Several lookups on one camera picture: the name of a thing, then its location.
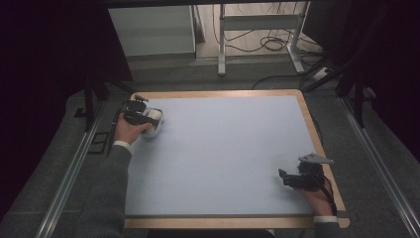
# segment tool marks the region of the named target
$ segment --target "white shirt cuff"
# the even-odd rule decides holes
[[[114,144],[112,144],[112,145],[113,146],[122,146],[122,147],[125,147],[125,148],[127,148],[127,150],[129,150],[129,152],[132,154],[132,156],[134,154],[133,147],[130,144],[128,144],[127,142],[115,141]]]
[[[337,216],[314,216],[314,222],[339,222]]]

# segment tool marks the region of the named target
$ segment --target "wooden edge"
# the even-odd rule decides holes
[[[225,91],[169,91],[137,92],[147,99],[191,98],[191,97],[252,97],[252,96],[296,96],[303,118],[312,139],[315,153],[325,157],[315,125],[301,91],[280,90],[225,90]],[[325,176],[331,180],[337,209],[346,211],[336,181],[329,165],[323,165]],[[349,218],[339,218],[340,227],[350,225]],[[282,218],[134,218],[126,219],[126,228],[308,228],[313,227],[312,217]]]

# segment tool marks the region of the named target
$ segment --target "hand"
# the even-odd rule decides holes
[[[145,123],[142,125],[134,126],[128,123],[123,118],[124,113],[121,113],[118,117],[117,127],[115,129],[115,140],[127,142],[132,144],[137,140],[140,133],[153,127],[151,123]]]
[[[325,179],[324,187],[327,189],[330,194],[333,194],[333,191],[331,189],[331,181],[329,179]],[[333,209],[330,206],[330,202],[328,201],[327,196],[325,193],[318,189],[316,191],[310,191],[305,189],[297,189],[302,193],[306,200],[308,201],[309,205],[312,207],[312,209],[315,212],[315,215],[317,216],[332,216],[333,215]]]

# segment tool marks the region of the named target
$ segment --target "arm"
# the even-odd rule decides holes
[[[122,236],[131,144],[150,127],[150,123],[132,126],[120,116],[115,131],[116,142],[96,173],[77,223],[75,237]]]
[[[333,194],[331,182],[328,179],[326,179],[325,188],[330,194]],[[333,210],[324,192],[321,189],[316,191],[298,190],[305,196],[314,211],[315,238],[342,237],[337,216],[333,215]]]

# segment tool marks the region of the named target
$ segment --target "gray carpet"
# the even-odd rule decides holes
[[[155,63],[148,68],[132,67],[134,83],[139,91],[229,90],[250,89],[260,78],[275,74],[294,74],[285,58],[231,59],[227,75],[219,77],[214,61],[188,63]],[[259,83],[256,89],[297,88],[300,77],[278,77]],[[344,229],[346,237],[410,237],[395,206],[378,178],[345,111],[334,96],[331,82],[305,95],[309,110],[319,124],[323,147],[328,158],[334,159],[333,174],[345,202],[351,225]],[[129,94],[108,85],[111,98],[97,132],[109,132],[114,113]],[[66,114],[59,130],[34,171],[31,179],[16,199],[0,225],[0,237],[34,237],[51,200],[83,136],[84,119],[74,118],[77,108],[84,107],[83,94],[68,99]],[[388,128],[365,105],[365,122],[372,141],[377,146],[401,189],[414,209],[420,210],[420,167],[418,162]],[[64,211],[52,237],[72,237],[74,225],[82,209],[94,171],[104,155],[87,155],[74,184]],[[299,237],[301,230],[275,230],[276,237]],[[143,237],[144,230],[125,230],[125,237]],[[313,237],[307,230],[302,237]]]

